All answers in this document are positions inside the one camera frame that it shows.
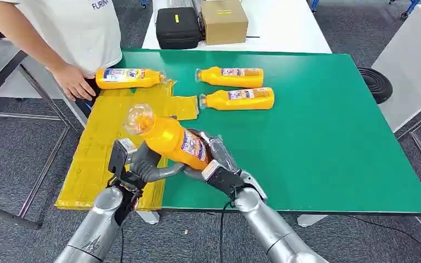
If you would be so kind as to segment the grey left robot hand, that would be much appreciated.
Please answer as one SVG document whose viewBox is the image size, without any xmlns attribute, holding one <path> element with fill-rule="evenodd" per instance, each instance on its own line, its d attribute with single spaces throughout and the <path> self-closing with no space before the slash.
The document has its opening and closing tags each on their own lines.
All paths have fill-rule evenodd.
<svg viewBox="0 0 421 263">
<path fill-rule="evenodd" d="M 171 167 L 159 168 L 162 156 L 150 149 L 145 141 L 133 154 L 132 162 L 127 172 L 127 183 L 138 189 L 143 189 L 147 183 L 166 179 L 184 170 L 184 163 L 175 163 Z"/>
</svg>

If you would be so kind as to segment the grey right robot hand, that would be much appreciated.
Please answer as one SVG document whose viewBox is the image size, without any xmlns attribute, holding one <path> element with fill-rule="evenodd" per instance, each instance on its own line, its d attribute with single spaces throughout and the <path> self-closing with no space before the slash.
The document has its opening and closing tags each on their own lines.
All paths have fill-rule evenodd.
<svg viewBox="0 0 421 263">
<path fill-rule="evenodd" d="M 207 156 L 210 161 L 216 160 L 226 170 L 232 173 L 236 173 L 237 171 L 239 171 L 239 168 L 237 167 L 233 156 L 231 155 L 227 147 L 224 145 L 224 142 L 220 135 L 211 136 L 203 130 L 191 128 L 188 129 L 188 131 L 198 136 L 204 142 L 207 151 Z M 210 177 L 209 175 L 203 174 L 201 170 L 195 170 L 188 166 L 185 166 L 183 171 L 189 178 L 201 182 L 206 182 L 207 179 Z"/>
</svg>

